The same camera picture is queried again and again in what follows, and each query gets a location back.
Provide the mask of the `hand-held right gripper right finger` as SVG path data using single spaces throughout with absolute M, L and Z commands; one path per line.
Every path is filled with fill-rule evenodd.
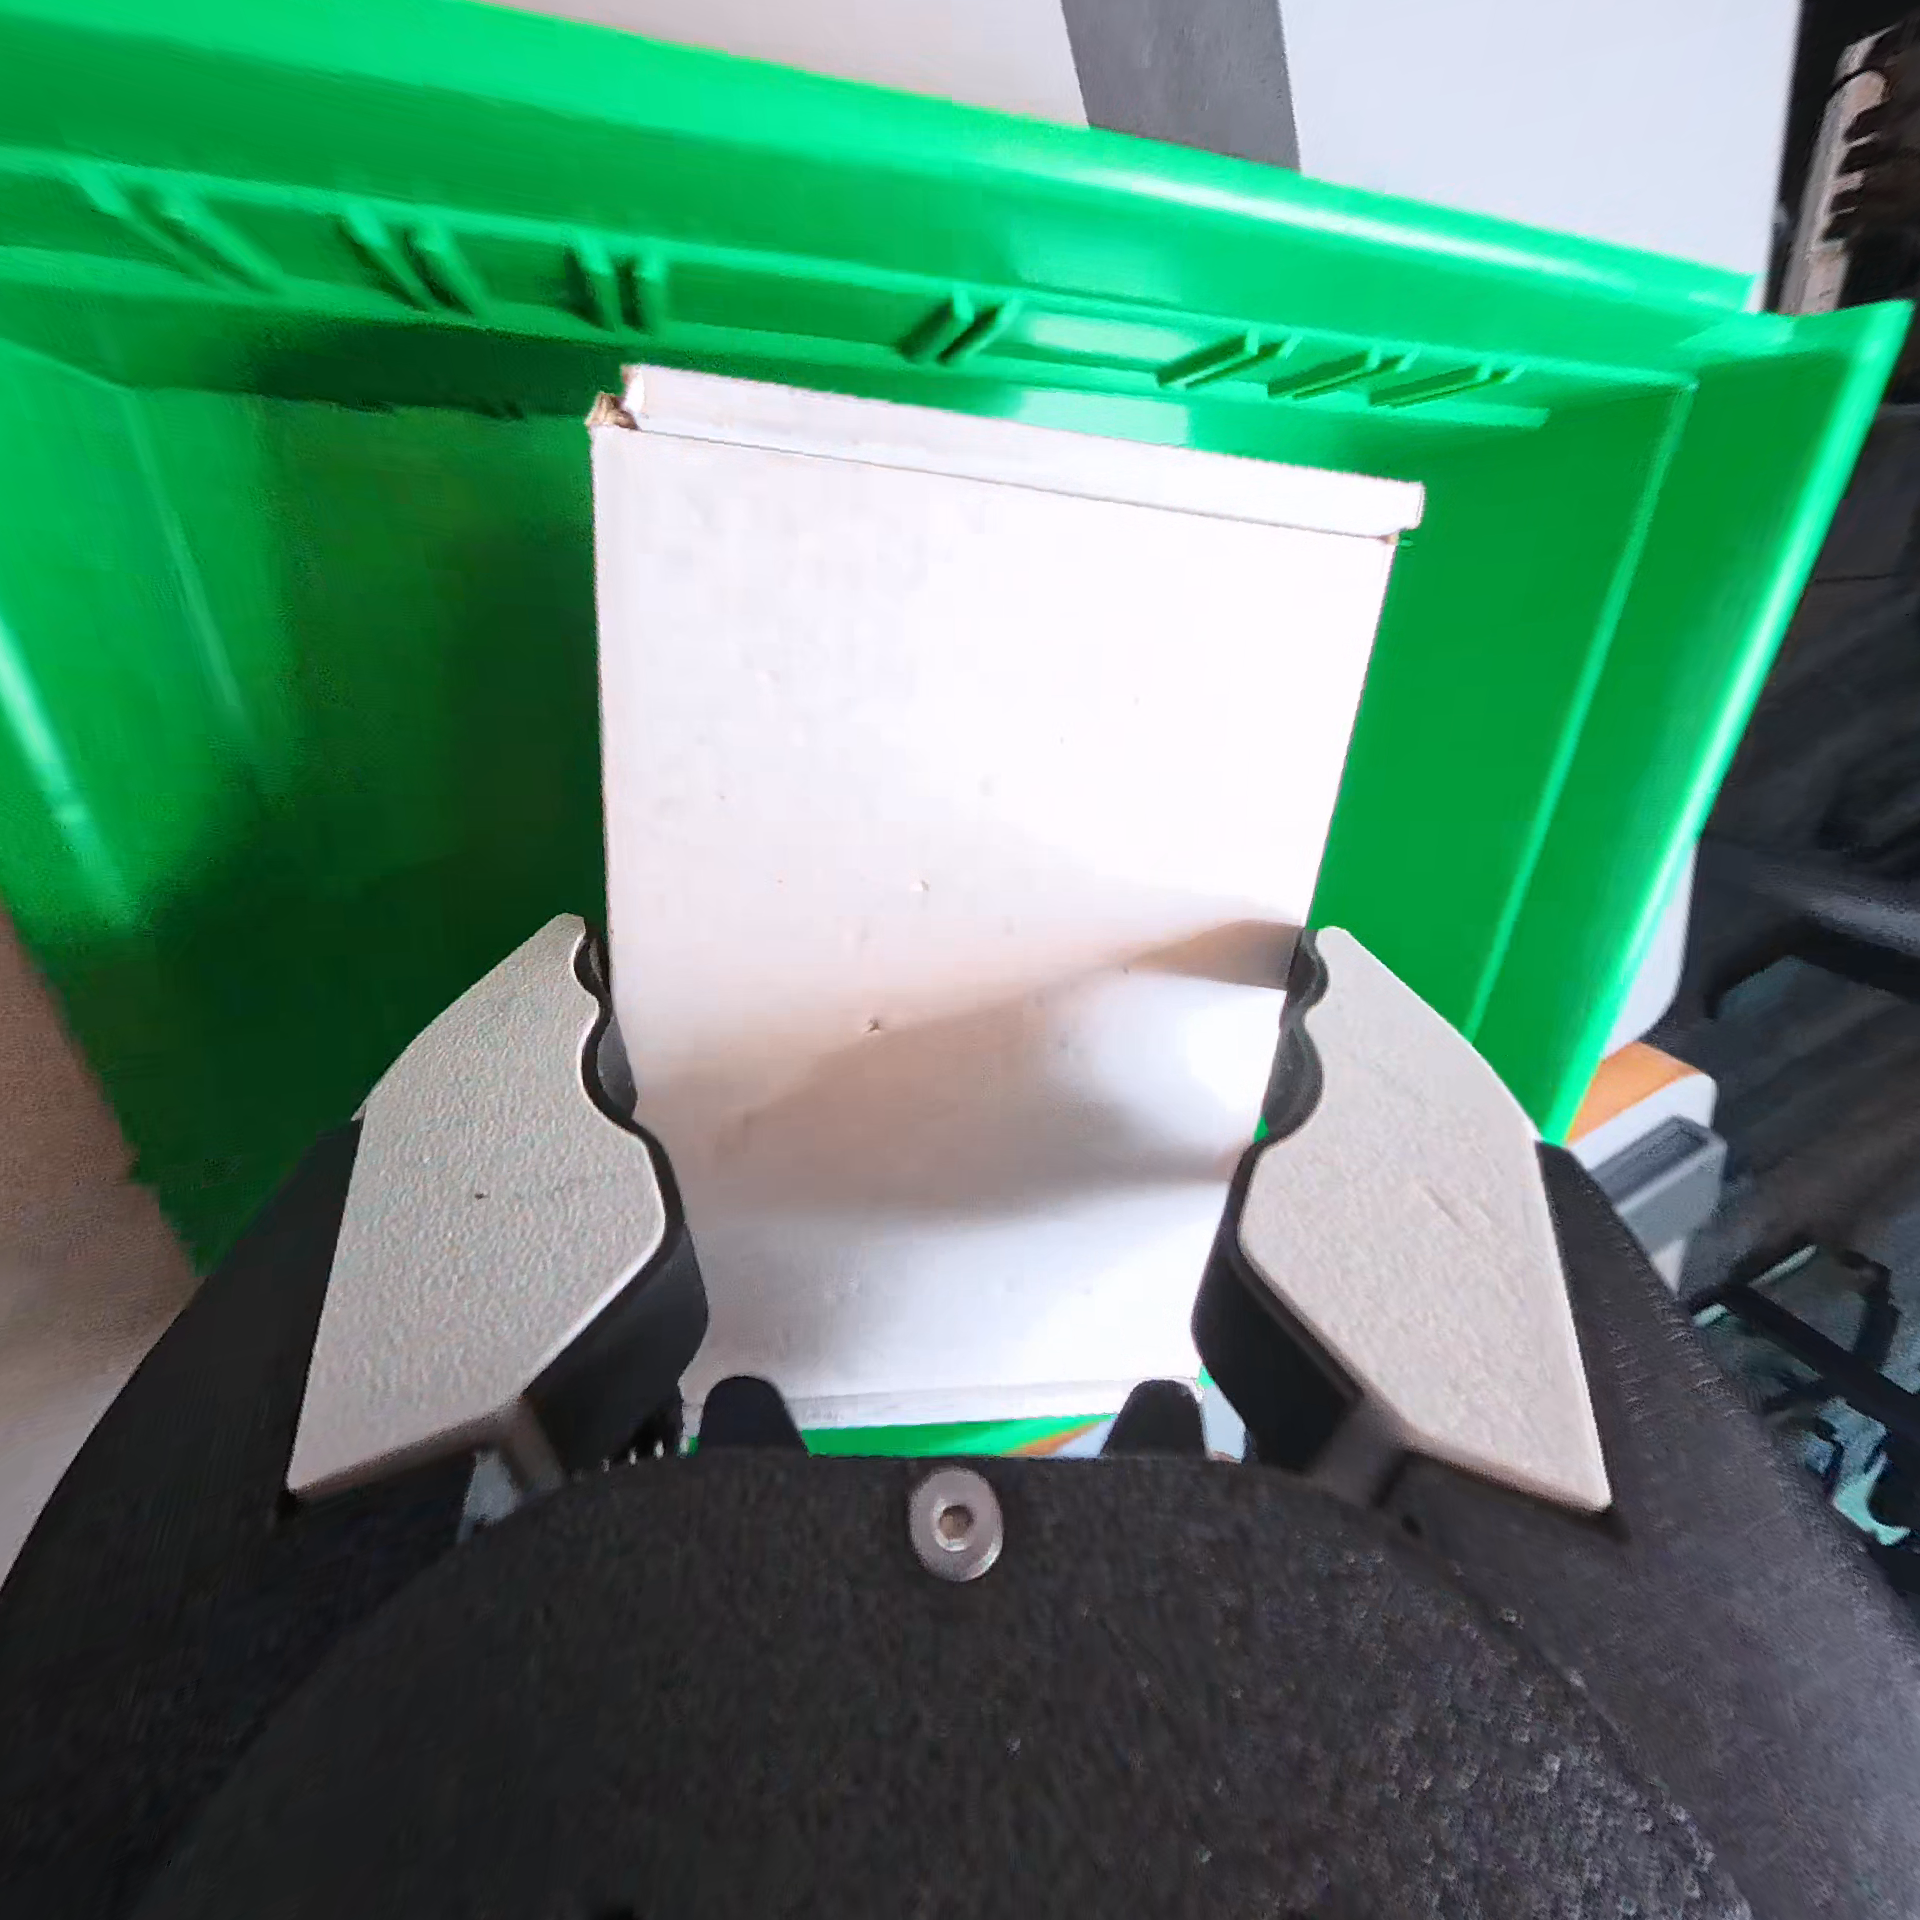
M 1377 1503 L 1408 1459 L 1561 1511 L 1613 1499 L 1540 1141 L 1344 930 L 1293 947 L 1196 1352 L 1248 1458 L 1340 1499 Z

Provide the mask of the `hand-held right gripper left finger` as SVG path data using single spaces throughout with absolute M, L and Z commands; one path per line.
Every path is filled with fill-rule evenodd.
M 710 1293 L 608 1041 L 597 939 L 551 919 L 362 1102 L 290 1496 L 477 1453 L 541 1491 L 683 1438 Z

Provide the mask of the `white cardboard mailer box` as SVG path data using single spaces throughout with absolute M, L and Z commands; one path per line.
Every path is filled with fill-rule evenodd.
M 1048 1421 L 1196 1375 L 1425 483 L 670 367 L 587 440 L 687 1404 Z

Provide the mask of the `green plastic bin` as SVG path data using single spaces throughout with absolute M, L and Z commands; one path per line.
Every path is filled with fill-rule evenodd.
M 1572 1125 L 1908 347 L 1735 276 L 482 3 L 3 3 L 3 906 L 196 1266 L 604 899 L 587 403 L 1428 489 L 1310 907 Z

